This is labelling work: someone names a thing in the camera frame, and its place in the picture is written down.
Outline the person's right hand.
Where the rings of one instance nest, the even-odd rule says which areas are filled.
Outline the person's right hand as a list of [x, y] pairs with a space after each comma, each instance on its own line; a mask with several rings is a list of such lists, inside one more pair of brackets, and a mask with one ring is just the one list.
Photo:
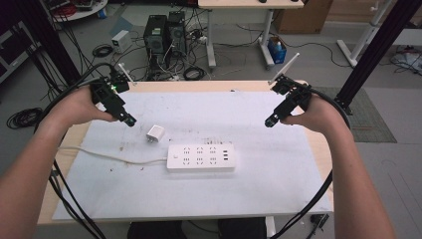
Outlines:
[[286, 117], [281, 123], [302, 125], [325, 136], [349, 133], [340, 113], [317, 95], [312, 95], [308, 109], [304, 113]]

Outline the blue box with bottles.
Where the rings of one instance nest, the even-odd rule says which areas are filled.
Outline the blue box with bottles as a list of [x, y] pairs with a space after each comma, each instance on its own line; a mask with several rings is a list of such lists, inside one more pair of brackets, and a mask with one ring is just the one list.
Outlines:
[[287, 49], [280, 37], [269, 39], [268, 50], [275, 64], [282, 64], [285, 61]]

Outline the person's right leg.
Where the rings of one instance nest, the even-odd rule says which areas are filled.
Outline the person's right leg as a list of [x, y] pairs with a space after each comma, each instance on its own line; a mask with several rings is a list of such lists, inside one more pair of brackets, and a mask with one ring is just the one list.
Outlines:
[[219, 219], [219, 239], [267, 239], [264, 217]]

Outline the person's left leg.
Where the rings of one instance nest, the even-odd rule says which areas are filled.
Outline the person's left leg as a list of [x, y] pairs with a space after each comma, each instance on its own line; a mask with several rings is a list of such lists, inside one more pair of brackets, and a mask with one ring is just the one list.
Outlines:
[[187, 239], [181, 221], [132, 222], [127, 239]]

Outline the black metal frame post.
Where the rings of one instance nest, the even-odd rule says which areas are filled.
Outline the black metal frame post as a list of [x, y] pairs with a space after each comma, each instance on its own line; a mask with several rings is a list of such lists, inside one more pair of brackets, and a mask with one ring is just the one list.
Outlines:
[[334, 99], [348, 115], [351, 115], [349, 106], [353, 98], [387, 50], [398, 38], [405, 25], [421, 6], [422, 0], [397, 0], [392, 7], [380, 29]]
[[68, 85], [79, 78], [75, 64], [54, 29], [50, 15], [40, 0], [14, 0], [26, 26], [35, 34]]

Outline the small white box device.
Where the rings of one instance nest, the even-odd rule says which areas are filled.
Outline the small white box device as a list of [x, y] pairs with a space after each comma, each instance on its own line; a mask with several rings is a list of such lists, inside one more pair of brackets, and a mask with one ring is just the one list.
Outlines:
[[111, 42], [115, 51], [120, 54], [125, 52], [132, 45], [130, 34], [126, 30], [121, 30], [119, 33], [117, 33], [114, 37], [111, 38]]

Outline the white table board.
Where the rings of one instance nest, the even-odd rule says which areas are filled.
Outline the white table board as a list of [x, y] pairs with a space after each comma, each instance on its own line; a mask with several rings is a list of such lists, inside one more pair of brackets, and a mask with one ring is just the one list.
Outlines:
[[[96, 220], [223, 218], [293, 214], [323, 175], [300, 126], [265, 120], [282, 101], [271, 92], [125, 93], [137, 122], [91, 123], [64, 196]], [[153, 125], [165, 128], [150, 142]], [[170, 172], [173, 144], [233, 144], [234, 170]]]

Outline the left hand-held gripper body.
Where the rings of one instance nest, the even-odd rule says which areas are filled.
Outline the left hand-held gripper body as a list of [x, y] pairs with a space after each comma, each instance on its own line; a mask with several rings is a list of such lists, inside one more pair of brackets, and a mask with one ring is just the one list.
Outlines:
[[114, 119], [134, 126], [136, 119], [125, 110], [125, 101], [119, 96], [129, 90], [128, 83], [129, 77], [111, 66], [108, 77], [99, 77], [90, 82], [90, 90], [95, 104], [101, 103]]

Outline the round white table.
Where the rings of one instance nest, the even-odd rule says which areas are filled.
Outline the round white table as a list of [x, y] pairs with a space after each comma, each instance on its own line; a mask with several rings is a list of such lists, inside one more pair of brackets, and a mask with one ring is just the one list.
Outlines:
[[100, 13], [105, 15], [108, 0], [42, 0], [57, 23], [79, 20]]

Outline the wooden desk with white legs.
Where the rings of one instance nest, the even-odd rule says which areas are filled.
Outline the wooden desk with white legs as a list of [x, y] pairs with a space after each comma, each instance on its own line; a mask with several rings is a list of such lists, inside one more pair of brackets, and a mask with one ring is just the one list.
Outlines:
[[211, 70], [217, 66], [213, 45], [214, 9], [265, 9], [267, 11], [262, 39], [258, 42], [258, 46], [264, 57], [265, 67], [270, 69], [275, 66], [267, 47], [274, 12], [277, 9], [301, 9], [305, 6], [302, 0], [197, 0], [197, 2], [199, 8], [207, 11], [206, 53], [208, 67]]

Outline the grey floor mat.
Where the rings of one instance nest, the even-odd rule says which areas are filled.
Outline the grey floor mat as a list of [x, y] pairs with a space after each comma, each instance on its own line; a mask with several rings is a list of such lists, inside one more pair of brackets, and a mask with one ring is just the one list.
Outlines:
[[397, 142], [365, 89], [357, 92], [344, 115], [356, 142]]

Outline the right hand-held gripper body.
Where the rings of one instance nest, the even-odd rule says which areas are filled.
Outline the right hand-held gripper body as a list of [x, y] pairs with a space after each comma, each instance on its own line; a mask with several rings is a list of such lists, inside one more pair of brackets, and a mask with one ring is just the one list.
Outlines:
[[286, 76], [287, 70], [299, 57], [299, 53], [294, 56], [270, 79], [268, 85], [276, 94], [280, 94], [285, 99], [274, 108], [273, 113], [265, 120], [266, 127], [273, 127], [280, 120], [284, 120], [291, 115], [296, 107], [301, 107], [304, 111], [308, 108], [312, 93], [311, 86], [300, 84]]

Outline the person's left hand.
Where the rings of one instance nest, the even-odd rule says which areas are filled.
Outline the person's left hand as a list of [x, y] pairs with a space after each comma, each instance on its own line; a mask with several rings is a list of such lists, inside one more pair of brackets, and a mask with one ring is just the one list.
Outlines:
[[45, 122], [51, 125], [69, 128], [74, 124], [86, 123], [91, 120], [115, 121], [115, 118], [97, 108], [92, 101], [89, 87], [81, 87], [72, 91], [60, 100], [48, 113]]

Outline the person's leg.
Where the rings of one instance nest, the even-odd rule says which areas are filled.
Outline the person's leg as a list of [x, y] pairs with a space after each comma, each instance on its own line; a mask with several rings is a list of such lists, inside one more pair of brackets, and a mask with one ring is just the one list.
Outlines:
[[219, 239], [267, 239], [264, 217], [219, 219]]
[[127, 239], [187, 239], [181, 221], [132, 222]]

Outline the white power strip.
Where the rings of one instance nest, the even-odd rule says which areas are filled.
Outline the white power strip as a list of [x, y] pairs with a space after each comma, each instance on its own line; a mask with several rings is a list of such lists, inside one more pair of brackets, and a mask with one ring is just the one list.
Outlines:
[[236, 165], [233, 144], [173, 144], [168, 148], [170, 172], [234, 170]]

